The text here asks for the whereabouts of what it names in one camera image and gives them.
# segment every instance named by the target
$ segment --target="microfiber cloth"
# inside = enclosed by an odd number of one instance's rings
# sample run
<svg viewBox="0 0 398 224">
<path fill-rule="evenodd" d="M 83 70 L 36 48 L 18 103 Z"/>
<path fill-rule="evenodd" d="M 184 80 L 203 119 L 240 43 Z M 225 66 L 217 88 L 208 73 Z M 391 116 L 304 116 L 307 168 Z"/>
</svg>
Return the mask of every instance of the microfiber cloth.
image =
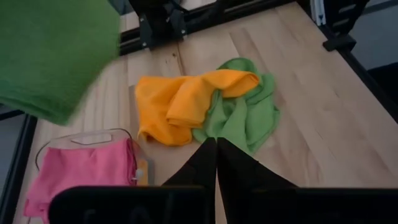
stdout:
<svg viewBox="0 0 398 224">
<path fill-rule="evenodd" d="M 67 124 L 118 55 L 119 20 L 107 0 L 0 1 L 0 103 Z"/>
<path fill-rule="evenodd" d="M 200 128 L 211 96 L 237 97 L 259 83 L 252 72 L 221 69 L 199 76 L 142 77 L 136 86 L 139 135 L 168 146 L 192 141 L 192 128 Z"/>
<path fill-rule="evenodd" d="M 260 81 L 255 89 L 237 98 L 224 98 L 219 91 L 215 91 L 203 128 L 193 129 L 193 137 L 199 142 L 208 137 L 224 137 L 252 156 L 279 121 L 279 110 L 272 98 L 274 77 L 261 74 L 246 58 L 229 60 L 219 69 L 251 72 L 256 74 Z"/>
<path fill-rule="evenodd" d="M 76 186 L 135 185 L 136 159 L 130 139 L 85 149 L 49 147 L 39 176 L 27 193 L 24 215 L 48 223 L 51 200 Z"/>
</svg>

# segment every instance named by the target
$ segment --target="plastic container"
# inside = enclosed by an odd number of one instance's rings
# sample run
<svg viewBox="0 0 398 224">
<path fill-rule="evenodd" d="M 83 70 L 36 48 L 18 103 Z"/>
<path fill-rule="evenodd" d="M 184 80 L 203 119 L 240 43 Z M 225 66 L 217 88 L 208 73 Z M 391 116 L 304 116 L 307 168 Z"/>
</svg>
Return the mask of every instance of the plastic container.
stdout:
<svg viewBox="0 0 398 224">
<path fill-rule="evenodd" d="M 139 147 L 131 135 L 124 129 L 109 129 L 102 131 L 92 131 L 87 133 L 72 134 L 60 138 L 55 138 L 44 145 L 36 155 L 36 168 L 40 170 L 42 160 L 48 147 L 55 147 L 64 150 L 74 150 L 82 148 L 103 147 L 123 139 L 130 139 L 134 157 L 136 159 L 137 185 L 153 185 L 154 184 L 154 164 L 147 157 L 143 150 Z"/>
</svg>

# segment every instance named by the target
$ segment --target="clear plastic bin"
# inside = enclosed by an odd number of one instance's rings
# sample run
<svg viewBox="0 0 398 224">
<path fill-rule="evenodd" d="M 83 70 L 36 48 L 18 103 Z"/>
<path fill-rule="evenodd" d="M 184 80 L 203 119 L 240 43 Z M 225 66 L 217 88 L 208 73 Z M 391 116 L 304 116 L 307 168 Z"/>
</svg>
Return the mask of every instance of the clear plastic bin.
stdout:
<svg viewBox="0 0 398 224">
<path fill-rule="evenodd" d="M 64 150 L 74 150 L 81 148 L 103 147 L 123 139 L 130 139 L 133 146 L 133 153 L 136 159 L 137 185 L 153 185 L 154 184 L 154 168 L 153 162 L 141 150 L 131 135 L 124 129 L 109 129 L 102 131 L 92 131 L 87 133 L 72 134 L 60 138 L 52 139 L 44 145 L 37 153 L 35 158 L 36 168 L 40 170 L 44 155 L 48 147 L 54 147 Z"/>
</svg>

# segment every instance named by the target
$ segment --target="wooden surface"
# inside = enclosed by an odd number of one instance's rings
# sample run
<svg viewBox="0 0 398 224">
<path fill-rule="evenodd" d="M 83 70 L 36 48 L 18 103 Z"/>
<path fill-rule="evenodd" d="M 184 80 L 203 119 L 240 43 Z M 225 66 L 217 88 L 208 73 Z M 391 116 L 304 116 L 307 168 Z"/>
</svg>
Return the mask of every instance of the wooden surface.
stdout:
<svg viewBox="0 0 398 224">
<path fill-rule="evenodd" d="M 134 27 L 132 15 L 122 29 Z M 37 175 L 34 156 L 51 138 L 84 131 L 124 128 L 136 136 L 134 85 L 143 75 L 176 77 L 214 70 L 233 57 L 252 59 L 277 82 L 282 117 L 275 133 L 254 156 L 302 187 L 397 187 L 398 125 L 338 52 L 296 4 L 288 4 L 188 36 L 155 51 L 142 50 L 109 64 L 92 86 L 71 125 L 39 120 L 14 223 Z M 155 184 L 173 175 L 197 143 L 165 147 L 139 141 L 155 161 Z M 220 191 L 216 221 L 226 223 Z M 41 223 L 32 218 L 31 223 Z"/>
</svg>

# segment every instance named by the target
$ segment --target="floor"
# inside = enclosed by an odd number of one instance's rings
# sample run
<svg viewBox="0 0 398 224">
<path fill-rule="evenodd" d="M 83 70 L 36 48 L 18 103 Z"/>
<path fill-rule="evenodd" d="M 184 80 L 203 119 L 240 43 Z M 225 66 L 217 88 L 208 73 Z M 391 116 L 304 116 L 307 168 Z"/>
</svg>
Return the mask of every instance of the floor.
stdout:
<svg viewBox="0 0 398 224">
<path fill-rule="evenodd" d="M 11 109 L 0 106 L 0 114 Z M 17 140 L 24 122 L 24 115 L 0 121 L 0 200 L 2 200 L 3 186 L 6 183 L 9 167 L 12 162 Z"/>
<path fill-rule="evenodd" d="M 133 14 L 121 21 L 122 30 L 137 26 Z M 37 176 L 34 155 L 48 140 L 109 128 L 136 136 L 134 85 L 141 76 L 199 75 L 233 57 L 250 58 L 277 83 L 275 102 L 282 114 L 254 156 L 261 164 L 301 187 L 397 187 L 398 125 L 339 53 L 322 48 L 325 40 L 292 3 L 118 58 L 103 70 L 69 126 L 38 122 L 14 223 L 41 223 L 23 217 L 22 208 Z M 155 185 L 198 148 L 195 142 L 165 147 L 138 141 L 155 162 Z M 216 222 L 226 223 L 219 189 Z"/>
<path fill-rule="evenodd" d="M 352 53 L 366 70 L 398 62 L 397 20 L 398 6 L 394 6 L 356 21 L 349 33 L 357 41 Z"/>
</svg>

